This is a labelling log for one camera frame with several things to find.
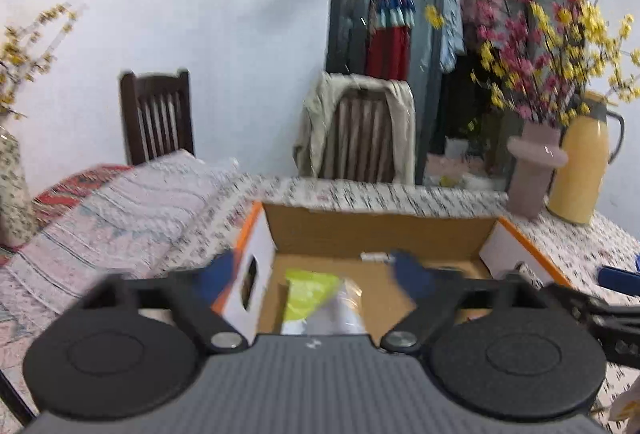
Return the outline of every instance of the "dark brown chair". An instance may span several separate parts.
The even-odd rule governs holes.
[[[319,177],[391,183],[395,174],[393,129],[385,93],[348,89],[329,127]]]
[[[179,149],[194,153],[188,71],[177,76],[126,72],[120,78],[120,104],[132,165]]]

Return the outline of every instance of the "floral patterned vase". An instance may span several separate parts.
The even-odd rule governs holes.
[[[0,244],[16,248],[36,233],[18,142],[0,127]]]
[[[507,149],[518,160],[509,185],[507,210],[535,219],[542,211],[554,169],[568,156],[559,147],[560,130],[526,121],[522,137],[512,136]]]

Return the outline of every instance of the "green and white package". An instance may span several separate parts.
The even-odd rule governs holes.
[[[283,335],[361,335],[362,291],[350,279],[330,273],[288,269]]]

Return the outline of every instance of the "red garment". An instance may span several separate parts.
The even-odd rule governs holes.
[[[377,30],[369,40],[367,76],[406,80],[411,54],[411,29],[403,26]]]

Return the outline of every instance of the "pitcher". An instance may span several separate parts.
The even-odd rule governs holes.
[[[569,161],[556,171],[547,204],[552,214],[574,224],[589,224],[604,172],[620,152],[625,134],[625,120],[607,110],[602,94],[587,91],[584,101],[591,112],[576,117],[564,135],[562,149]],[[620,139],[611,155],[607,116],[620,123]]]

